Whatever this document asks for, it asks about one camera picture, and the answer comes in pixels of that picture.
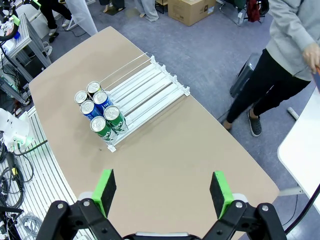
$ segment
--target green gripper pad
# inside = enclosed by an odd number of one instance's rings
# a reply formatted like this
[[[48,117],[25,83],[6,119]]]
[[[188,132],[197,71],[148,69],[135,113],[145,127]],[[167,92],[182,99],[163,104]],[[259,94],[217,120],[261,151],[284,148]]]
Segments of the green gripper pad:
[[[213,172],[210,193],[216,216],[220,219],[234,200],[231,189],[222,171]]]
[[[116,192],[116,180],[113,169],[105,169],[92,194],[92,200],[100,208],[102,214],[107,218],[112,200]]]

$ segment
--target blue can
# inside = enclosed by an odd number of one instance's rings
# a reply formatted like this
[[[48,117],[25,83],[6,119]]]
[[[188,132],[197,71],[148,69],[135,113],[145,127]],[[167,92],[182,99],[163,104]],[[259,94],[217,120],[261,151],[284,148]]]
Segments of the blue can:
[[[86,100],[80,105],[80,111],[85,115],[89,120],[94,119],[97,116],[103,116],[98,107],[91,100]]]
[[[108,94],[105,91],[98,91],[93,95],[92,98],[94,104],[98,107],[101,114],[104,114],[104,111],[107,107],[112,106],[113,102],[110,100]]]

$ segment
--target human hand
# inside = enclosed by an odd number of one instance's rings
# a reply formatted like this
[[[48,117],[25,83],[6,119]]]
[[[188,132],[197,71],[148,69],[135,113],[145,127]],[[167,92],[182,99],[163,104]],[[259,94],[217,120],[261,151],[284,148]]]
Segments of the human hand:
[[[317,67],[320,69],[320,46],[315,42],[309,44],[303,51],[303,58],[315,74]]]

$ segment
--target can dispenser tray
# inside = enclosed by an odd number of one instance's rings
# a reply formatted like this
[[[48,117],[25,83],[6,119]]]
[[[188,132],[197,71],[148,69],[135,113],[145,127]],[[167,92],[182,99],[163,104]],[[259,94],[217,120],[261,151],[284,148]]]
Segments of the can dispenser tray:
[[[115,139],[107,142],[107,147],[111,152],[116,151],[115,146],[119,142],[182,95],[190,95],[190,88],[180,84],[177,76],[167,72],[166,66],[156,62],[153,55],[147,62],[150,62],[150,65],[129,77],[118,86],[109,91],[110,86],[104,89],[108,92],[113,104],[124,115],[127,126],[123,132],[117,133]]]

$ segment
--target gray hoodie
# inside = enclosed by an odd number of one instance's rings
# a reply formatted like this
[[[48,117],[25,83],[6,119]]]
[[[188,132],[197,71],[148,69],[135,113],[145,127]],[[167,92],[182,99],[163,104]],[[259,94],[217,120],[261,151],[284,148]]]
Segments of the gray hoodie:
[[[293,76],[311,81],[303,58],[311,43],[320,45],[320,0],[269,0],[273,22],[266,49]]]

